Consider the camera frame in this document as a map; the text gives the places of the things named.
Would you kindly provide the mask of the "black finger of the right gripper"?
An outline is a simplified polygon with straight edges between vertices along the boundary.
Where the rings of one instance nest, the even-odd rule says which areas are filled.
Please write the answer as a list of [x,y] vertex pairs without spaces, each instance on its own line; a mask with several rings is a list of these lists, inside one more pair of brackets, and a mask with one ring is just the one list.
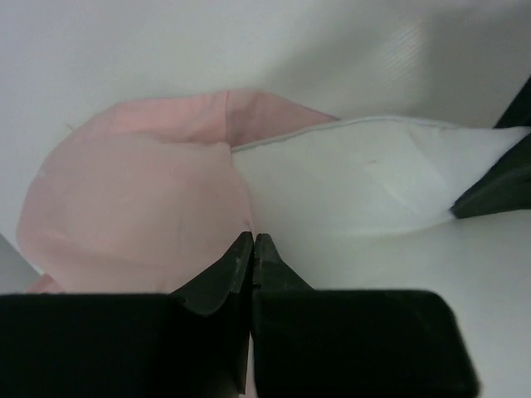
[[451,208],[457,219],[530,208],[530,82],[527,81],[495,128],[522,128],[524,137]]

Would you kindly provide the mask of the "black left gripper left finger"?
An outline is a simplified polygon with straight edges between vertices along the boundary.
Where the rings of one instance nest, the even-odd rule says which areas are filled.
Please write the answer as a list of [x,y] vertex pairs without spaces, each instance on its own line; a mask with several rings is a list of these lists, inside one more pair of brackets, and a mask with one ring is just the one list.
[[170,294],[2,296],[2,396],[241,395],[253,252],[244,232]]

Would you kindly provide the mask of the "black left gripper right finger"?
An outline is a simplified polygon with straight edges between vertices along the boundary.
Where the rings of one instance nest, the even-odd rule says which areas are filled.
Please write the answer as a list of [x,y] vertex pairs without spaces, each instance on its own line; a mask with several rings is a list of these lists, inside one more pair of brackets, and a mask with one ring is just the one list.
[[256,239],[254,381],[260,397],[476,397],[451,307],[430,291],[317,290]]

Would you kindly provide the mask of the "pink printed pillowcase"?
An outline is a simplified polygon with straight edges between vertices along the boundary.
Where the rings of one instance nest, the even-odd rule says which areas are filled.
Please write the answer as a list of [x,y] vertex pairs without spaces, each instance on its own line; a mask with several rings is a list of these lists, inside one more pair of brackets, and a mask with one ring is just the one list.
[[231,150],[333,121],[264,91],[122,102],[47,156],[17,225],[37,293],[169,293],[253,228]]

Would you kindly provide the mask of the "white pillow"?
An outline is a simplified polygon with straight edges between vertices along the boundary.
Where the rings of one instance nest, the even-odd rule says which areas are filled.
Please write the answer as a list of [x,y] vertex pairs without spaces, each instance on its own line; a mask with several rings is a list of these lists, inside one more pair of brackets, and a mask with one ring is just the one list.
[[357,119],[248,143],[232,159],[257,231],[276,240],[380,235],[447,221],[456,200],[528,132]]

